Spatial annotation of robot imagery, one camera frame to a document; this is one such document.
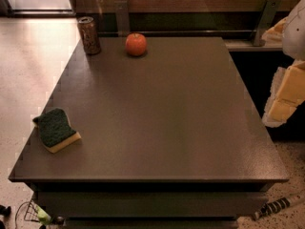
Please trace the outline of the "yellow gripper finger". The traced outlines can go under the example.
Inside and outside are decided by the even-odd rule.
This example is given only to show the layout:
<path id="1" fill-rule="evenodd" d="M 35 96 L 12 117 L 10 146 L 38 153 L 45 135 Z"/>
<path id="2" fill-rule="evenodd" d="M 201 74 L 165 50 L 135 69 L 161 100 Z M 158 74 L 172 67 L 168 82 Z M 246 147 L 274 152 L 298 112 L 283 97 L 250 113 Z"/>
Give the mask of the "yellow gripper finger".
<path id="1" fill-rule="evenodd" d="M 276 128 L 285 124 L 305 101 L 305 61 L 295 60 L 287 69 L 278 67 L 272 81 L 262 122 Z"/>
<path id="2" fill-rule="evenodd" d="M 281 42 L 286 21 L 287 18 L 283 18 L 278 21 L 273 27 L 267 29 L 263 33 L 261 39 L 265 42 Z"/>

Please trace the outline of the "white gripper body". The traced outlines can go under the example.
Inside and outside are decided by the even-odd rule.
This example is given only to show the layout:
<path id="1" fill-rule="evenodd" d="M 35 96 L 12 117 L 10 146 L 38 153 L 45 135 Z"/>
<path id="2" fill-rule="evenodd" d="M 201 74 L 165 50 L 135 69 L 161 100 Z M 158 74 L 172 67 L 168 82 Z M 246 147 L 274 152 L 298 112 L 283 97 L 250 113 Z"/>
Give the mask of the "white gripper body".
<path id="1" fill-rule="evenodd" d="M 305 0 L 300 0 L 287 16 L 282 48 L 291 58 L 305 60 Z"/>

